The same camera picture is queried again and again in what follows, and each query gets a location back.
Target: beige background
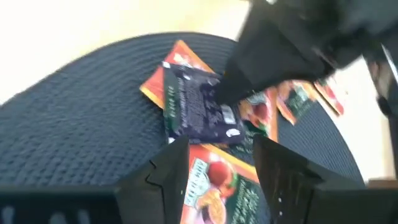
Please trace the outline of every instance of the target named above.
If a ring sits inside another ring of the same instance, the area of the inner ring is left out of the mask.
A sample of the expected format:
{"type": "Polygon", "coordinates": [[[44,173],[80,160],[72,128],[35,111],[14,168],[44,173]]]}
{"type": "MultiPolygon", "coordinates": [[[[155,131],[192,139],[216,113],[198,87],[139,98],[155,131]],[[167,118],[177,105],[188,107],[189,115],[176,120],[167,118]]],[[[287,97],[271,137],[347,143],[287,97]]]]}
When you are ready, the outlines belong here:
{"type": "MultiPolygon", "coordinates": [[[[69,61],[117,40],[173,30],[236,39],[249,7],[240,0],[1,1],[0,104],[69,61]]],[[[393,177],[386,119],[374,101],[364,61],[340,71],[338,78],[348,92],[346,114],[336,118],[328,112],[364,179],[393,177]]]]}

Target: round placemat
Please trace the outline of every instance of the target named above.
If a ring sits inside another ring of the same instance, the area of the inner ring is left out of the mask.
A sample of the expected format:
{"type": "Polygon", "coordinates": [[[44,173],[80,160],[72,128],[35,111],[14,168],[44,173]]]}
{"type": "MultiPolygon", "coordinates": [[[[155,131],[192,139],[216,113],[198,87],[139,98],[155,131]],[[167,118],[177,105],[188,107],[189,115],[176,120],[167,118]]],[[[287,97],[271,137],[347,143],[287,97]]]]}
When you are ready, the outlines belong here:
{"type": "MultiPolygon", "coordinates": [[[[235,45],[195,33],[124,40],[64,66],[2,105],[0,184],[111,184],[155,155],[165,144],[162,110],[139,86],[178,39],[218,73],[235,45]]],[[[362,181],[346,143],[318,103],[295,126],[279,118],[279,139],[362,181]]],[[[250,156],[235,156],[253,163],[250,156]]]]}

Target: packet label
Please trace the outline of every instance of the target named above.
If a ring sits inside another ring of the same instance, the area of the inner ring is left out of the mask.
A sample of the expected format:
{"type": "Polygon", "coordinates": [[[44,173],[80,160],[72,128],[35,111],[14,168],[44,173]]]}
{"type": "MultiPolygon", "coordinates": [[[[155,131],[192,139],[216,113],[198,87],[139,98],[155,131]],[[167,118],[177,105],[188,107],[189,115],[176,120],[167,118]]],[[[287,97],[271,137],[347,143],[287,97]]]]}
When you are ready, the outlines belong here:
{"type": "Polygon", "coordinates": [[[253,138],[257,134],[262,134],[265,135],[264,131],[261,131],[260,129],[256,128],[250,121],[243,121],[243,126],[244,126],[244,132],[245,136],[243,141],[237,144],[215,144],[216,147],[220,149],[231,149],[236,152],[242,152],[245,154],[252,154],[253,149],[253,138]]]}
{"type": "Polygon", "coordinates": [[[278,86],[278,109],[292,124],[311,108],[315,100],[315,90],[307,82],[285,81],[278,86]]]}
{"type": "Polygon", "coordinates": [[[191,146],[181,223],[256,223],[259,190],[253,167],[214,147],[191,146]]]}
{"type": "Polygon", "coordinates": [[[169,138],[186,134],[192,144],[243,140],[238,108],[215,102],[219,75],[167,62],[164,62],[164,71],[167,102],[164,113],[169,138]]]}

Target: dark blue tea packet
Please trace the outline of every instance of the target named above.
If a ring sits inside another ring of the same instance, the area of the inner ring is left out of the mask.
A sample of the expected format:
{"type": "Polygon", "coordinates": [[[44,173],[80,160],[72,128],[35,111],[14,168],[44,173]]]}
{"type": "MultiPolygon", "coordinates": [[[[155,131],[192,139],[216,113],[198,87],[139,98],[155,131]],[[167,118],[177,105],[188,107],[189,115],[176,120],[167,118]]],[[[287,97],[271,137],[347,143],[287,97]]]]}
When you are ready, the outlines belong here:
{"type": "Polygon", "coordinates": [[[245,137],[238,106],[218,105],[220,75],[164,62],[165,128],[169,141],[187,135],[191,144],[241,142],[245,137]]]}

